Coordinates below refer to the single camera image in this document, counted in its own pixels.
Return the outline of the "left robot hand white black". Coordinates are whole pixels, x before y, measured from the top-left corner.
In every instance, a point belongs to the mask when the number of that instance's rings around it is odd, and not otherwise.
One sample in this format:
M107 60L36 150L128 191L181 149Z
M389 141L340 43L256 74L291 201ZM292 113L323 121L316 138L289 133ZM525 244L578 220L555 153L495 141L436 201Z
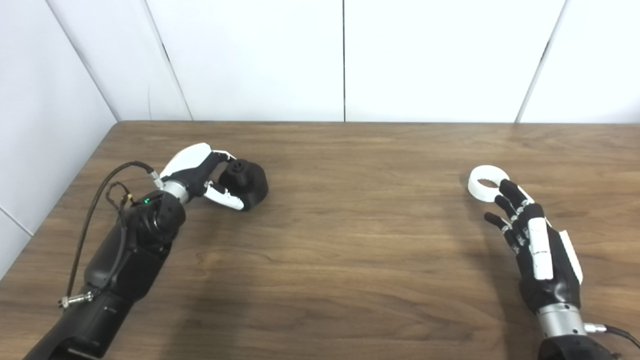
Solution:
M155 184L160 191L178 198L183 206L194 198L206 198L224 207L242 211L246 209L242 199L210 179L219 164L236 160L227 151L214 150L207 143L197 143L176 153Z

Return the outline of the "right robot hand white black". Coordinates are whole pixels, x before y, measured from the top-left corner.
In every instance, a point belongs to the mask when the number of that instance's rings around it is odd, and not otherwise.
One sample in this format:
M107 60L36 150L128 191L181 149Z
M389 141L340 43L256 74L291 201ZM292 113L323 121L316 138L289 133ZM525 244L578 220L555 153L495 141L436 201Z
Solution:
M499 183L494 203L507 218L487 212L484 220L501 231L515 255L519 294L528 310L535 313L550 305L579 309L579 262L567 246L566 234L553 228L543 207L507 178Z

